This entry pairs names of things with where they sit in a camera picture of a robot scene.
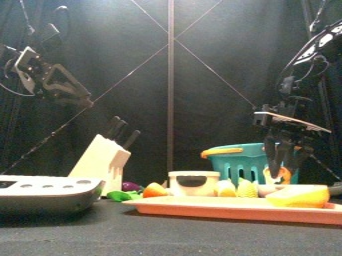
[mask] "white tray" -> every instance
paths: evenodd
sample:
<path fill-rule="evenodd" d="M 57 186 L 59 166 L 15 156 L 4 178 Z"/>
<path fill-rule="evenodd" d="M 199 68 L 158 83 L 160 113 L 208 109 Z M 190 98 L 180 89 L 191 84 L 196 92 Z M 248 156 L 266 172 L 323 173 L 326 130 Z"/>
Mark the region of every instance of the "white tray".
<path fill-rule="evenodd" d="M 264 198 L 162 196 L 123 202 L 144 214 L 342 225 L 342 205 L 274 207 Z"/>

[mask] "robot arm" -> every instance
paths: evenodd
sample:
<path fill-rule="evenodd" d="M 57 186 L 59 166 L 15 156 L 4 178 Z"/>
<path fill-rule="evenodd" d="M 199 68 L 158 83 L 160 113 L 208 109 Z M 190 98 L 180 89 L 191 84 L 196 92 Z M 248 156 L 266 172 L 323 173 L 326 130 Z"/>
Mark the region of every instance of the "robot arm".
<path fill-rule="evenodd" d="M 0 66 L 8 77 L 11 72 L 19 75 L 28 92 L 56 104 L 75 104 L 91 107 L 91 93 L 60 64 L 49 64 L 29 47 L 19 52 L 0 44 Z"/>
<path fill-rule="evenodd" d="M 319 83 L 330 63 L 342 54 L 342 20 L 309 41 L 287 64 L 278 92 L 281 101 L 275 106 L 264 104 L 254 113 L 254 125 L 266 131 L 264 151 L 271 177 L 279 176 L 283 165 L 293 173 L 313 155 L 311 143 L 331 131 L 309 122 L 310 93 Z"/>

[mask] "toy lemon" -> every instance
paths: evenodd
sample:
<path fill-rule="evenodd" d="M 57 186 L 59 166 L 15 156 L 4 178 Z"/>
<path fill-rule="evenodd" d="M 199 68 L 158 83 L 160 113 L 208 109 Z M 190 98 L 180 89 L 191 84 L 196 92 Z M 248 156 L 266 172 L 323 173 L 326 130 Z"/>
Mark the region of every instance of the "toy lemon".
<path fill-rule="evenodd" d="M 239 178 L 236 194 L 238 197 L 258 197 L 256 184 L 243 178 Z"/>

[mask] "metal pole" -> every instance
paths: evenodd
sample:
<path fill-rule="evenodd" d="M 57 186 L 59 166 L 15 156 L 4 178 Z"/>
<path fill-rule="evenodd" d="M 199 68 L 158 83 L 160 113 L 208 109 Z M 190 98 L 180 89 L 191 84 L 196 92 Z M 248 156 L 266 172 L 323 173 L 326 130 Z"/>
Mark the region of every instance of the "metal pole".
<path fill-rule="evenodd" d="M 167 171 L 174 169 L 174 25 L 175 25 L 175 4 L 168 0 L 168 103 L 167 103 Z"/>

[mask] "basket handle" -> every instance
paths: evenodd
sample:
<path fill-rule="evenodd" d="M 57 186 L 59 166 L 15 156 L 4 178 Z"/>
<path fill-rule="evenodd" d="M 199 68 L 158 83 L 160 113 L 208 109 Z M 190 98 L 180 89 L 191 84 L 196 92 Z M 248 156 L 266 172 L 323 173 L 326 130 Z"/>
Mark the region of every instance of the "basket handle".
<path fill-rule="evenodd" d="M 207 159 L 208 155 L 232 154 L 243 152 L 243 148 L 212 148 L 202 151 L 200 157 Z"/>

